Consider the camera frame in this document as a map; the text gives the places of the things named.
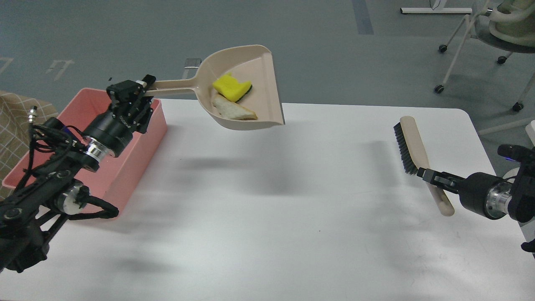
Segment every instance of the beige dustpan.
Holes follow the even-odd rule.
[[[222,118],[212,105],[217,91],[212,83],[231,72],[239,82],[250,80],[253,88],[239,104],[253,110],[258,120],[236,121]],[[239,46],[220,50],[207,57],[194,77],[161,80],[154,83],[147,96],[166,96],[195,92],[202,107],[222,126],[232,130],[257,130],[284,124],[284,116],[275,81],[273,57],[262,45]]]

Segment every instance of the table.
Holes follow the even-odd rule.
[[[415,117],[432,168],[493,173],[458,109],[284,103],[286,125],[220,127],[195,100],[120,217],[69,221],[49,259],[0,274],[7,300],[532,299],[518,224],[440,215],[393,126]]]

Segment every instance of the pink plastic bin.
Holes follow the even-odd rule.
[[[84,130],[98,114],[107,110],[109,104],[110,98],[106,91],[84,88],[57,118],[65,125],[74,125]],[[151,107],[154,112],[146,134],[141,135],[135,132],[134,138],[119,157],[107,156],[100,162],[97,172],[82,169],[75,177],[89,187],[91,195],[104,199],[120,211],[126,206],[167,131],[161,101],[154,99]],[[34,167],[44,163],[49,157],[50,154],[35,152]],[[26,153],[4,178],[2,185],[14,189],[24,174],[23,169],[27,166],[28,154]],[[83,212],[91,213],[98,210],[99,208],[88,205]]]

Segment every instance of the yellow sponge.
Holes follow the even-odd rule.
[[[240,100],[253,86],[249,80],[239,83],[230,73],[223,75],[214,81],[212,85],[217,92],[232,102]]]

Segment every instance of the gray floor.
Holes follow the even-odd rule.
[[[61,110],[84,87],[105,89],[147,73],[179,79],[186,58],[262,44],[273,52],[282,102],[460,108],[479,130],[532,117],[535,91],[521,112],[510,108],[535,71],[535,56],[514,54],[497,65],[504,51],[478,40],[467,42],[447,89],[433,93],[454,54],[440,54],[438,45],[461,15],[399,10],[428,5],[428,0],[0,0],[0,59],[13,58],[0,73],[0,89]],[[447,6],[471,1],[450,0]],[[58,78],[64,62],[46,73],[54,60],[73,63]],[[0,69],[5,63],[0,61]],[[498,145],[532,146],[523,126],[481,141],[498,175],[517,166],[496,154]]]

